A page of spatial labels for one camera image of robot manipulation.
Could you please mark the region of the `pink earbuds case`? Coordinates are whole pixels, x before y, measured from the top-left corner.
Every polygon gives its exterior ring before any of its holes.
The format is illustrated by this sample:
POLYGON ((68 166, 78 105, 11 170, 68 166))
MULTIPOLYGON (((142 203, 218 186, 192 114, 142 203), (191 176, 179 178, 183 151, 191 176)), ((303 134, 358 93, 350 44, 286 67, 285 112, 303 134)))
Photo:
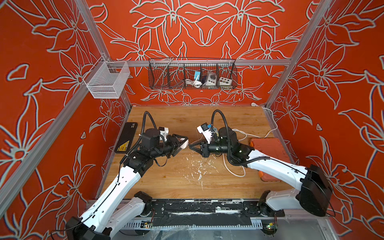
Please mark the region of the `pink earbuds case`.
POLYGON ((180 146, 181 149, 185 149, 189 145, 188 139, 183 139, 182 145, 180 146))

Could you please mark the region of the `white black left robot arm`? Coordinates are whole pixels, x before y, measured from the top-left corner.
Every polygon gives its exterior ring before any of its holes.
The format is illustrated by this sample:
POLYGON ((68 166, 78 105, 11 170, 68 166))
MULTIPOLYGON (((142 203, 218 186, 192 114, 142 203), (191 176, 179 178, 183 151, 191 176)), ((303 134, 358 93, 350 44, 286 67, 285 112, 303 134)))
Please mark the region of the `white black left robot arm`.
POLYGON ((146 119, 153 119, 149 112, 144 112, 139 138, 122 158, 112 183, 79 218, 72 217, 66 223, 64 232, 69 240, 111 240, 135 217, 152 213, 153 199, 142 191, 122 208, 119 204, 158 158, 176 156, 188 146, 189 139, 169 135, 169 129, 164 127, 146 129, 146 119))

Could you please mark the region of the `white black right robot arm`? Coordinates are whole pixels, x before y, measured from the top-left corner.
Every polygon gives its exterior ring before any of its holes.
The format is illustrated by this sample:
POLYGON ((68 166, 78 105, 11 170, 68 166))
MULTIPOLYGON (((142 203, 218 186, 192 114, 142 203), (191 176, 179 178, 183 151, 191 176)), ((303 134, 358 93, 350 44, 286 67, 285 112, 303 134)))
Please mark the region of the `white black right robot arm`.
POLYGON ((292 187, 287 191, 265 191, 259 202, 261 211, 302 209, 317 217, 328 214, 332 207, 333 188, 320 167, 289 164, 240 143, 223 112, 214 110, 213 113, 221 115, 224 127, 217 129, 213 123, 198 126, 197 131, 205 140, 190 144, 192 151, 204 158, 212 154, 222 155, 225 163, 263 172, 292 187))

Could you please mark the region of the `black flat tool case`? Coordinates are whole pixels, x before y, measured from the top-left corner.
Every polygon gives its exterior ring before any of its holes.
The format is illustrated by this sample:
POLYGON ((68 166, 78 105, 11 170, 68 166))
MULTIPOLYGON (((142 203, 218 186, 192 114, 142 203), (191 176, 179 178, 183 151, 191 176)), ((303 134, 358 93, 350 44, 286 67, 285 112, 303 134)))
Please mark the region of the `black flat tool case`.
POLYGON ((132 146, 138 123, 126 122, 114 149, 116 154, 126 154, 132 146))

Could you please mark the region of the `white round socket adapter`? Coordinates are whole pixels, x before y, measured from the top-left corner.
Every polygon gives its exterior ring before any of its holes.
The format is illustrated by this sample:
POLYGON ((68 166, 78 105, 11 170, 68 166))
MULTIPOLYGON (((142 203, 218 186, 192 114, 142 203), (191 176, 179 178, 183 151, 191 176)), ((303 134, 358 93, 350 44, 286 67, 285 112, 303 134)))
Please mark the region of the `white round socket adapter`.
POLYGON ((213 72, 208 72, 206 77, 205 86, 206 87, 213 87, 217 84, 217 75, 213 72))

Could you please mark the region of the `white cube socket adapter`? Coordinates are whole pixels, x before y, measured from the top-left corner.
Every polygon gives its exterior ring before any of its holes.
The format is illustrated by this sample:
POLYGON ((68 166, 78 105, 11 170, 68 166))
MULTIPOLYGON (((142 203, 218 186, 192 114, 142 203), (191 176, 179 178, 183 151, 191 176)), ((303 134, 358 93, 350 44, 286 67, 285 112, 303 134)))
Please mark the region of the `white cube socket adapter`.
POLYGON ((219 87, 222 89, 231 89, 233 87, 232 82, 233 82, 232 79, 220 77, 219 78, 219 87))

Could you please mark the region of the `blue white charger in basket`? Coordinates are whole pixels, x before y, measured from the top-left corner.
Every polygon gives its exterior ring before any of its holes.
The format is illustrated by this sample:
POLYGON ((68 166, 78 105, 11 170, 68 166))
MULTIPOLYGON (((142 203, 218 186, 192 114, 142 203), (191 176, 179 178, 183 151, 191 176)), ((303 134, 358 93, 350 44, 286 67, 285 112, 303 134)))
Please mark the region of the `blue white charger in basket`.
POLYGON ((200 78, 201 78, 201 72, 200 71, 195 71, 194 81, 195 82, 200 82, 201 81, 200 78))

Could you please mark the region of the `red plastic toolbox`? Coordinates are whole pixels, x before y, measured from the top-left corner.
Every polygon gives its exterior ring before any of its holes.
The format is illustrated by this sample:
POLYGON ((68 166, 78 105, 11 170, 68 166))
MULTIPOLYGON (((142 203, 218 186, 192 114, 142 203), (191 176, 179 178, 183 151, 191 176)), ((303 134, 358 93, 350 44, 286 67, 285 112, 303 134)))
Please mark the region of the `red plastic toolbox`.
POLYGON ((276 138, 252 138, 250 140, 250 146, 266 155, 277 158, 286 163, 291 163, 289 155, 285 151, 281 142, 276 138))

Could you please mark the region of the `white mesh wall basket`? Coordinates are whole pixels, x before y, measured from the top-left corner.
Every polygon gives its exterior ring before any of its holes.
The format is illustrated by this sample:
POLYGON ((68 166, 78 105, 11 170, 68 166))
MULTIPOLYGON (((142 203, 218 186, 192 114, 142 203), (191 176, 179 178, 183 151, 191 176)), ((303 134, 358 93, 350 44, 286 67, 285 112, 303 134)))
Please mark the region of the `white mesh wall basket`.
POLYGON ((130 76, 127 63, 112 72, 105 62, 99 62, 84 82, 94 99, 118 99, 123 92, 130 76))

